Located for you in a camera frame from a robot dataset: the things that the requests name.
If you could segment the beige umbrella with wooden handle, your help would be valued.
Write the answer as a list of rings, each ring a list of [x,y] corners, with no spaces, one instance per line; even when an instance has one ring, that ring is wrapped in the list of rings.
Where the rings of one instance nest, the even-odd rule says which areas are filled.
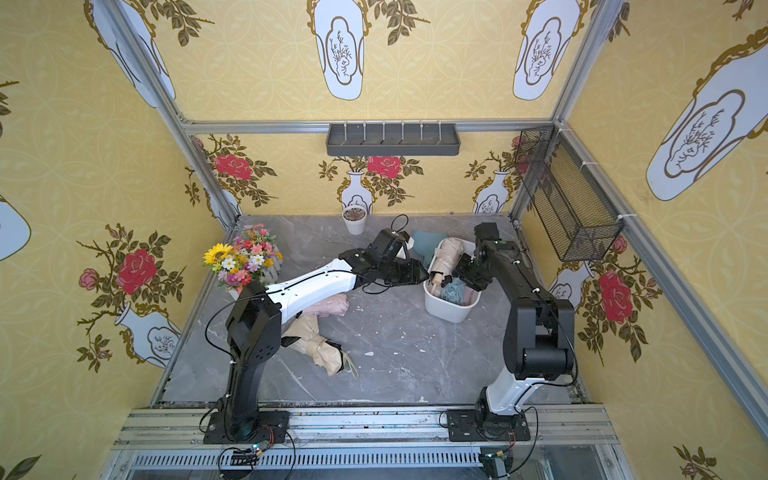
[[[453,271],[464,253],[464,242],[459,238],[448,237],[440,242],[429,268],[428,292],[432,296],[440,297],[453,282]]]

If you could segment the white plastic storage box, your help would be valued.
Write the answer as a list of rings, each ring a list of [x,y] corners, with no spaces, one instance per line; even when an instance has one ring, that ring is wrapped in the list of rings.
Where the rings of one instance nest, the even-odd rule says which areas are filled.
[[[473,258],[475,244],[456,237],[442,239],[434,250],[423,283],[429,314],[451,323],[463,322],[479,303],[481,293],[458,276],[463,255]]]

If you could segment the pink umbrella sideways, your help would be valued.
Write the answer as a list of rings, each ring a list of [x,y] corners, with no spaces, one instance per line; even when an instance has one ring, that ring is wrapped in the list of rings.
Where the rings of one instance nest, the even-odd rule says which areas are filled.
[[[335,294],[321,300],[302,311],[303,315],[315,315],[318,318],[344,316],[349,309],[349,300],[344,293]]]

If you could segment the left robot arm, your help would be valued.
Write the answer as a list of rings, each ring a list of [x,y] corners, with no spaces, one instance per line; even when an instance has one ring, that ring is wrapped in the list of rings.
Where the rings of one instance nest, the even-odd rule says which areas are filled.
[[[243,289],[226,322],[231,360],[219,427],[226,440],[234,443],[255,437],[264,364],[281,347],[284,325],[336,294],[371,284],[391,288],[424,282],[428,273],[411,256],[411,249],[407,233],[383,229],[368,247],[344,251],[314,271],[275,285]]]

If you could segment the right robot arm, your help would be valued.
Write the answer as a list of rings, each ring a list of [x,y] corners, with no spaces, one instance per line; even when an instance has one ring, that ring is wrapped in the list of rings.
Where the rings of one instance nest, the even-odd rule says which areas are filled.
[[[500,422],[521,415],[536,389],[576,383],[575,309],[541,285],[525,265],[523,252],[501,238],[495,223],[481,223],[474,233],[474,254],[462,255],[455,272],[478,292],[498,283],[510,303],[502,339],[504,366],[476,402],[478,420]]]

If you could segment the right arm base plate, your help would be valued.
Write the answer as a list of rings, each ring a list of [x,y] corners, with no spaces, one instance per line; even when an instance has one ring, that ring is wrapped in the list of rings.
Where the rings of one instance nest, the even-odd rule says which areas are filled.
[[[529,441],[531,433],[524,415],[478,414],[472,409],[448,410],[444,425],[451,442]]]

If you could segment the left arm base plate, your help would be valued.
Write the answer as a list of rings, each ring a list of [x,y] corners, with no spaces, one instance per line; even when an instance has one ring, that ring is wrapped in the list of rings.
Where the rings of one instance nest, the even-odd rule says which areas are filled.
[[[222,412],[214,411],[203,429],[205,445],[245,445],[268,441],[281,444],[289,426],[288,411],[260,411],[256,419],[235,425]]]

